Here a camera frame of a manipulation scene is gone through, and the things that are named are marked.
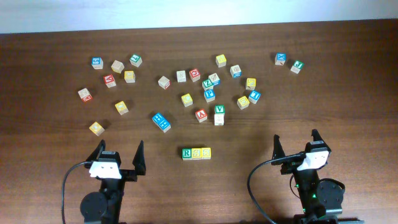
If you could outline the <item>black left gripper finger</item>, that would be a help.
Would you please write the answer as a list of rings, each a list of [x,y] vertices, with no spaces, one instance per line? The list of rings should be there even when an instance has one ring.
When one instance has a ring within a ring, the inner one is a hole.
[[[141,140],[137,148],[136,154],[132,160],[136,175],[146,174],[146,162],[144,157],[144,141]]]
[[[100,154],[106,149],[105,140],[102,139],[96,149],[87,157],[86,162],[96,161]]]

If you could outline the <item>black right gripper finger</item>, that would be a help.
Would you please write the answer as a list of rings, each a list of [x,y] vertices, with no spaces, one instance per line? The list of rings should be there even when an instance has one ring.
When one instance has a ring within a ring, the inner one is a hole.
[[[275,134],[273,137],[273,153],[272,153],[271,164],[281,165],[284,162],[283,161],[284,158],[285,158],[285,152],[280,143],[280,137],[279,135]]]
[[[323,138],[320,136],[320,133],[318,132],[317,129],[313,129],[312,130],[312,138],[313,138],[313,141],[311,142],[311,145],[313,145],[313,146],[320,146],[320,145],[326,146],[326,143],[324,142]]]

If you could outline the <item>green R wooden block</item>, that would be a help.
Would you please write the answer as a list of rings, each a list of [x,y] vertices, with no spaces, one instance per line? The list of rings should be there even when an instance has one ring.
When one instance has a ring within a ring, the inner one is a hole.
[[[182,159],[183,160],[192,160],[192,148],[183,148],[182,149]]]

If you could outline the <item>yellow S wooden block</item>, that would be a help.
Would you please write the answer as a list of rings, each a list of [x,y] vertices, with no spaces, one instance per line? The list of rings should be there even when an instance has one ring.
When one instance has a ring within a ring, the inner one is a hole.
[[[192,148],[192,159],[193,160],[202,160],[202,150],[201,148]]]

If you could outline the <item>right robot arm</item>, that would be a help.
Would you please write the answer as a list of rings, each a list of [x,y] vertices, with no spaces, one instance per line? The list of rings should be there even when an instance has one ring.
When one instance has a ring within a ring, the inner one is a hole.
[[[345,185],[335,179],[319,178],[318,170],[328,164],[331,149],[316,129],[312,130],[312,138],[303,151],[287,156],[280,137],[274,136],[271,164],[280,165],[282,175],[292,175],[303,208],[303,214],[295,215],[293,222],[364,223],[358,218],[338,218],[343,213]]]

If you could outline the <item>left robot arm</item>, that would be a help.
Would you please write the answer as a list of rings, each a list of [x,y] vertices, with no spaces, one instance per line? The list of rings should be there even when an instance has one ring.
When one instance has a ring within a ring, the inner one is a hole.
[[[98,191],[87,194],[81,201],[80,212],[84,223],[118,223],[124,186],[127,182],[136,182],[146,174],[144,142],[141,141],[132,160],[133,169],[121,169],[121,158],[116,151],[107,151],[105,140],[101,140],[96,149],[88,156],[85,168],[90,176],[101,181]]]

